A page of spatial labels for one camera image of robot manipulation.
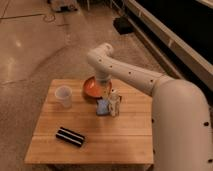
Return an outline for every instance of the table leg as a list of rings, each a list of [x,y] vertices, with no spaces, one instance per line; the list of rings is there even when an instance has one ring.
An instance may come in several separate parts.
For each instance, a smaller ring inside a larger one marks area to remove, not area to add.
[[[112,0],[110,0],[110,8],[112,8]]]
[[[149,166],[149,168],[146,171],[153,171],[154,170],[154,165],[152,164],[151,166]]]
[[[87,9],[90,10],[90,0],[87,0]]]
[[[57,166],[54,164],[47,164],[47,167],[51,170],[51,171],[63,171],[64,167],[61,166]]]

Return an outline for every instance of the black case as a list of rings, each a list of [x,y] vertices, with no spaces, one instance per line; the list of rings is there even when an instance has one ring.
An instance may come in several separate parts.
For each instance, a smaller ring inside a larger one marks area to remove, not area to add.
[[[119,34],[128,34],[133,32],[133,27],[125,17],[116,18],[113,25]]]

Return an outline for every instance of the blue object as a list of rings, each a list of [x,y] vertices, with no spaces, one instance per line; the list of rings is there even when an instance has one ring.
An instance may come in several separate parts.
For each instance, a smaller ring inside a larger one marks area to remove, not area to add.
[[[101,99],[101,100],[97,100],[98,102],[98,107],[97,107],[97,115],[108,115],[109,114],[109,101],[107,99]]]

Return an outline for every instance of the black cable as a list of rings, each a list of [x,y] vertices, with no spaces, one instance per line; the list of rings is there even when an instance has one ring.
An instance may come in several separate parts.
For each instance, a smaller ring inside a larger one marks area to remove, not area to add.
[[[23,18],[23,17],[34,17],[34,16],[40,16],[44,14],[30,14],[30,15],[19,15],[19,16],[13,16],[13,17],[3,17],[0,18],[0,20],[8,20],[8,19],[14,19],[14,18]]]
[[[1,18],[4,18],[4,15],[5,15],[5,13],[6,13],[8,7],[9,7],[9,5],[10,5],[10,1],[11,1],[11,0],[8,0],[8,1],[7,1],[7,5],[6,5],[6,7],[4,8],[4,11],[3,11],[3,14],[2,14]]]

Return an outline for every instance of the black panel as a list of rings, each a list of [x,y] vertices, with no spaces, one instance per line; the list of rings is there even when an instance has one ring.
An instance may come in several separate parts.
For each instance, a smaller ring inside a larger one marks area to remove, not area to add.
[[[195,0],[137,0],[213,64],[213,10]]]

